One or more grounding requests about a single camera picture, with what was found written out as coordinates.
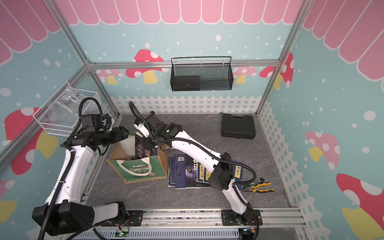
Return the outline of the green circuit board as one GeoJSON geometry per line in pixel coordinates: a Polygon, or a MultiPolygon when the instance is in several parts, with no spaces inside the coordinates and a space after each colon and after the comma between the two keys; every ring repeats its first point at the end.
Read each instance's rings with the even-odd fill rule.
{"type": "Polygon", "coordinates": [[[116,232],[115,237],[127,238],[130,234],[129,230],[119,230],[116,232]]]}

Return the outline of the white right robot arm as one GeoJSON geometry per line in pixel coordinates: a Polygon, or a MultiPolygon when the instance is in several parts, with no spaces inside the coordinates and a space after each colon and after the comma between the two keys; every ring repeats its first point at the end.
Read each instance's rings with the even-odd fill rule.
{"type": "Polygon", "coordinates": [[[231,205],[235,221],[240,225],[259,225],[258,216],[251,204],[242,196],[238,185],[252,183],[256,180],[256,172],[249,166],[232,161],[228,153],[217,153],[195,141],[186,131],[174,123],[165,124],[154,112],[146,118],[135,121],[135,128],[151,145],[162,147],[167,145],[192,157],[211,173],[209,184],[222,192],[231,205]],[[248,181],[237,182],[233,167],[241,167],[252,173],[248,181]]]}

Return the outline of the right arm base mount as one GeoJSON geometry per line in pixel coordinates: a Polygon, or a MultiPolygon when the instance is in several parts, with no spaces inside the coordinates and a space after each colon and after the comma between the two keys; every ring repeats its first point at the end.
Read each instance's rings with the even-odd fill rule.
{"type": "Polygon", "coordinates": [[[263,225],[259,210],[246,209],[244,214],[237,214],[232,210],[221,211],[223,226],[257,226],[263,225]]]}

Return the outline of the dark wolf cover book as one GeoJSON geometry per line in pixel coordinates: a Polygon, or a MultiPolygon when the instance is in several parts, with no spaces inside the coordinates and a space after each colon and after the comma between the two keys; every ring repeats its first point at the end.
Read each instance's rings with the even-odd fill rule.
{"type": "Polygon", "coordinates": [[[205,175],[205,168],[201,167],[200,164],[186,155],[185,158],[185,175],[186,175],[186,187],[191,189],[210,188],[208,181],[200,180],[200,170],[203,170],[203,176],[205,175]]]}

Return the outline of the dark blue barcode book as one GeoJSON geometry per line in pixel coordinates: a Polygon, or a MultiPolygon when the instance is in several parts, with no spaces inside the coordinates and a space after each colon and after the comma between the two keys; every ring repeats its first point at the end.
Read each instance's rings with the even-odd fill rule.
{"type": "Polygon", "coordinates": [[[176,154],[169,157],[168,186],[175,189],[185,189],[186,185],[186,155],[176,154]]]}

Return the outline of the blue book middle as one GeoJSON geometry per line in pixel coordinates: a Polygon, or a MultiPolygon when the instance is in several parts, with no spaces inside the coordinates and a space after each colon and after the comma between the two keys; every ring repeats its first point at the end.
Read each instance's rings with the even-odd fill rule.
{"type": "Polygon", "coordinates": [[[205,169],[204,170],[204,177],[203,177],[203,180],[204,180],[205,183],[209,182],[210,176],[211,176],[211,173],[207,169],[205,169]]]}

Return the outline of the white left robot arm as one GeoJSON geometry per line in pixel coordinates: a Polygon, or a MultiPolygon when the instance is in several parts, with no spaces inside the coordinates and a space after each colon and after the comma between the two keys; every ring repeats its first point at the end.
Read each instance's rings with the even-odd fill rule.
{"type": "Polygon", "coordinates": [[[128,138],[130,132],[123,126],[112,127],[108,114],[80,115],[75,129],[61,144],[66,150],[64,165],[49,197],[41,207],[33,210],[32,218],[41,227],[38,238],[46,234],[78,235],[104,222],[123,225],[129,214],[123,202],[112,202],[96,207],[81,204],[82,184],[87,166],[100,147],[128,138]]]}

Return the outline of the black plastic tool case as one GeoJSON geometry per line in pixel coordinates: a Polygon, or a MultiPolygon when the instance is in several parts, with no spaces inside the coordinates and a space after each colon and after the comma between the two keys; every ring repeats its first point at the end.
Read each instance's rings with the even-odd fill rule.
{"type": "Polygon", "coordinates": [[[254,139],[256,136],[254,117],[222,114],[221,135],[227,138],[254,139]]]}

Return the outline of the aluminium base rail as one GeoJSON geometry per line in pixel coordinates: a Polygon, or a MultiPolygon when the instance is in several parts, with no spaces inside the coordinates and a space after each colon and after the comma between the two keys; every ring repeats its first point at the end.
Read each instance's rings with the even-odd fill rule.
{"type": "MultiPolygon", "coordinates": [[[[222,209],[144,209],[140,227],[102,227],[88,230],[77,240],[238,240],[242,226],[223,226],[222,209]],[[115,237],[129,230],[127,238],[115,237]]],[[[259,240],[310,240],[298,208],[260,208],[263,221],[259,240]]]]}

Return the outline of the clear plastic bag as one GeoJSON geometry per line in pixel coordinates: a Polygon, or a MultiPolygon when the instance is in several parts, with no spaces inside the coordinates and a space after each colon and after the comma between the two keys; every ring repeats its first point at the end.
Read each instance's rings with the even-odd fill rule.
{"type": "Polygon", "coordinates": [[[54,127],[73,129],[79,120],[80,103],[86,98],[84,92],[66,84],[59,96],[49,105],[45,117],[54,127]]]}

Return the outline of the yellow handled pliers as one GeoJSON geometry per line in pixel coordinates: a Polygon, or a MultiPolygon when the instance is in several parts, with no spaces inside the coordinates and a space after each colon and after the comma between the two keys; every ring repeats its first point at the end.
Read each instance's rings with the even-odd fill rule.
{"type": "Polygon", "coordinates": [[[248,193],[269,193],[274,192],[275,189],[267,188],[271,185],[271,182],[267,182],[264,178],[259,178],[254,183],[242,185],[242,191],[248,193]]]}

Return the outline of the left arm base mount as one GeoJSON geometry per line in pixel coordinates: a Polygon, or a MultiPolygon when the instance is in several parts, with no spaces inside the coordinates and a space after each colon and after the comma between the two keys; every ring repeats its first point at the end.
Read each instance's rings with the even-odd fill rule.
{"type": "Polygon", "coordinates": [[[126,211],[119,214],[112,220],[107,220],[101,224],[102,227],[140,227],[143,220],[144,211],[126,211]]]}

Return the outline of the black box in basket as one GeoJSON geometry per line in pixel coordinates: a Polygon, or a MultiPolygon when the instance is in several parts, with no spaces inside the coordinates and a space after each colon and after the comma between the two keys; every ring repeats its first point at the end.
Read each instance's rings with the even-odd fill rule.
{"type": "Polygon", "coordinates": [[[171,87],[174,92],[200,91],[199,76],[175,76],[171,79],[171,87]]]}

